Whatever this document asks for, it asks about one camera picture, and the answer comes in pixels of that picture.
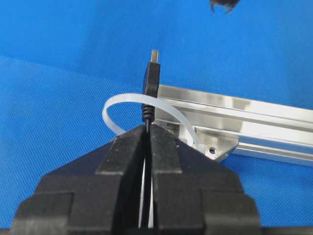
blue cloth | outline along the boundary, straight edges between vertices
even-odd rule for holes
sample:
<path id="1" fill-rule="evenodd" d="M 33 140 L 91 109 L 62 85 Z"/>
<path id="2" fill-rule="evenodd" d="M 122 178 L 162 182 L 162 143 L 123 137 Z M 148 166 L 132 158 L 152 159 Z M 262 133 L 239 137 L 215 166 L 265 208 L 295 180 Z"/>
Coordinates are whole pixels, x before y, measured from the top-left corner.
<path id="1" fill-rule="evenodd" d="M 161 84 L 313 109 L 313 1 L 11 0 L 0 8 L 0 228 L 40 178 L 107 143 L 104 102 Z M 140 105 L 111 115 L 129 130 Z M 313 167 L 231 155 L 263 226 L 313 226 Z"/>

metal usb plug tip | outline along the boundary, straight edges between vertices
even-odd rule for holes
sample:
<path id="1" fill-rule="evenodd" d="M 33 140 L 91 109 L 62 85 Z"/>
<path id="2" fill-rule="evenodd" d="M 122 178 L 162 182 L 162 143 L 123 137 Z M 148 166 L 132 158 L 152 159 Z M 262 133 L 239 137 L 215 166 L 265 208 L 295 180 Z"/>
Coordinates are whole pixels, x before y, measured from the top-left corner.
<path id="1" fill-rule="evenodd" d="M 151 63 L 157 63 L 157 60 L 158 60 L 158 51 L 152 50 L 150 62 Z"/>

black cable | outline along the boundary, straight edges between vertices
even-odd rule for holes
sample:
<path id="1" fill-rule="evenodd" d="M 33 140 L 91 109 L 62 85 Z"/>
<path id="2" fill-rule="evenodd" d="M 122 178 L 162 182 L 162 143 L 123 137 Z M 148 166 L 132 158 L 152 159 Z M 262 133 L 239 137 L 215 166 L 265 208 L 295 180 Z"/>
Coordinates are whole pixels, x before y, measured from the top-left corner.
<path id="1" fill-rule="evenodd" d="M 157 63 L 158 52 L 152 51 L 151 61 L 148 63 L 144 78 L 143 94 L 157 98 L 157 91 L 160 81 L 160 64 Z M 155 108 L 150 105 L 142 105 L 142 121 L 145 122 L 147 138 L 146 138 L 146 154 L 145 154 L 145 175 L 143 180 L 143 201 L 141 213 L 141 228 L 147 228 L 149 223 L 150 200 L 151 200 L 151 181 L 152 181 L 152 158 L 150 148 L 149 128 L 155 120 Z"/>

black object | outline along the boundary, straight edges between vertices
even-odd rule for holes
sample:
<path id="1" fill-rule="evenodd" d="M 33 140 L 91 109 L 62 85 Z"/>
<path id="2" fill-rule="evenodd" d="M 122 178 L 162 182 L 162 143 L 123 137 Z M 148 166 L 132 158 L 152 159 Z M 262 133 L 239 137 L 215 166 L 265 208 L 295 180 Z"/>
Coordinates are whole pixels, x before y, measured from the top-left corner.
<path id="1" fill-rule="evenodd" d="M 160 82 L 160 64 L 157 63 L 158 52 L 152 51 L 151 62 L 148 63 L 144 77 L 142 93 L 157 98 L 157 91 Z M 142 121 L 146 123 L 146 130 L 149 132 L 149 126 L 155 121 L 155 108 L 151 105 L 142 105 Z"/>
<path id="2" fill-rule="evenodd" d="M 138 229 L 145 147 L 153 156 L 153 230 Z M 139 126 L 45 175 L 11 235 L 261 234 L 237 175 L 157 125 Z"/>
<path id="3" fill-rule="evenodd" d="M 222 5 L 222 6 L 226 6 L 228 7 L 228 10 L 225 12 L 225 14 L 231 12 L 233 10 L 233 8 L 237 5 L 237 3 L 240 0 L 210 0 L 211 2 L 211 10 L 212 12 L 214 12 L 214 5 L 218 4 L 218 5 Z"/>

black connector housing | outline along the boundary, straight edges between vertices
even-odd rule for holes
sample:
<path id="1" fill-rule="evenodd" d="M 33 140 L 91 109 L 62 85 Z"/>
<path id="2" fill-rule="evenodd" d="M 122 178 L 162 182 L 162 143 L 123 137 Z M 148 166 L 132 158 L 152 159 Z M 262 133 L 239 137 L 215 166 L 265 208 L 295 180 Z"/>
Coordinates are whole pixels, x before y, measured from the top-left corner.
<path id="1" fill-rule="evenodd" d="M 160 82 L 160 69 L 160 64 L 153 62 L 148 63 L 144 78 L 143 94 L 157 98 L 157 91 Z M 142 121 L 145 122 L 146 125 L 150 125 L 155 120 L 155 108 L 146 104 L 143 104 L 141 108 Z"/>

